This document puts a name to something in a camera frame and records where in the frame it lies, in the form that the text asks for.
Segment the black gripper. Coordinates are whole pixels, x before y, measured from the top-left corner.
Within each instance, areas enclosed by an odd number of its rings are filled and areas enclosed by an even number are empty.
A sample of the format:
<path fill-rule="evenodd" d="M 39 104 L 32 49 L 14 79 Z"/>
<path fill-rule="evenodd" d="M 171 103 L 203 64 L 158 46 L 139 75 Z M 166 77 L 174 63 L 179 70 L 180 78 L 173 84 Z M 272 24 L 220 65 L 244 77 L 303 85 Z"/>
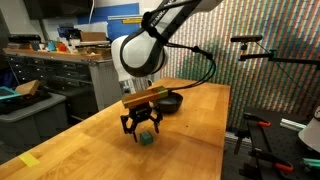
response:
<path fill-rule="evenodd" d="M 163 116 L 161 113 L 156 114 L 154 118 L 151 116 L 152 108 L 149 103 L 144 103 L 141 105 L 137 105 L 129 109 L 129 115 L 122 115 L 120 116 L 122 127 L 125 134 L 132 134 L 134 141 L 137 143 L 137 136 L 135 133 L 135 129 L 137 125 L 143 121 L 152 120 L 154 124 L 154 129 L 156 133 L 159 133 L 159 125 L 160 122 L 163 120 Z M 127 122 L 129 117 L 132 119 L 131 125 L 128 127 Z"/>

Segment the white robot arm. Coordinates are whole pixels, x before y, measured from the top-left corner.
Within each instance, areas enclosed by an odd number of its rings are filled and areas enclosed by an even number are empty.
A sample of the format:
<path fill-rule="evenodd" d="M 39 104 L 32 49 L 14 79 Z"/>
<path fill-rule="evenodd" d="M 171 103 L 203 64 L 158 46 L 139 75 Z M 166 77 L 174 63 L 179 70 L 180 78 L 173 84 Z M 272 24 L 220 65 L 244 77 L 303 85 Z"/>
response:
<path fill-rule="evenodd" d="M 123 92 L 122 103 L 129 110 L 120 117 L 123 130 L 133 135 L 137 125 L 151 120 L 160 124 L 162 114 L 150 106 L 152 101 L 163 99 L 173 91 L 158 86 L 137 91 L 134 80 L 160 71 L 168 61 L 166 49 L 176 48 L 169 39 L 193 14 L 209 12 L 223 0 L 163 0 L 152 11 L 143 14 L 141 27 L 129 35 L 123 35 L 111 43 L 111 54 L 118 80 Z"/>

